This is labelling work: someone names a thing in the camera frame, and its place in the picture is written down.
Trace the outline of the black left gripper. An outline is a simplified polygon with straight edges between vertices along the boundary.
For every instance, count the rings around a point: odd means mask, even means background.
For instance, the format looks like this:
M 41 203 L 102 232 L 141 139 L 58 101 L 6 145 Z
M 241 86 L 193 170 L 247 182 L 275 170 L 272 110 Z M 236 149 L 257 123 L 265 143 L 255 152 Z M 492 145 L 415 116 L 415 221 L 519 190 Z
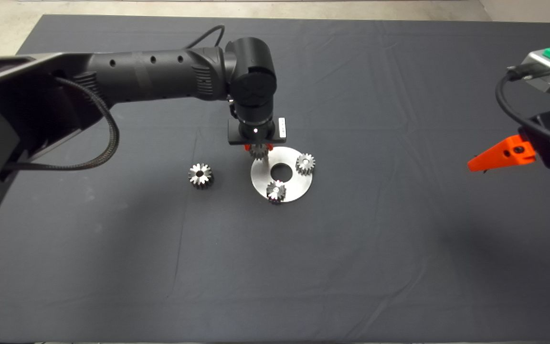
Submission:
M 243 145 L 250 151 L 253 145 L 264 144 L 264 150 L 271 152 L 273 144 L 283 144 L 287 140 L 287 121 L 285 117 L 270 117 L 262 123 L 242 120 L 235 106 L 230 106 L 232 118 L 228 120 L 228 142 L 230 145 Z

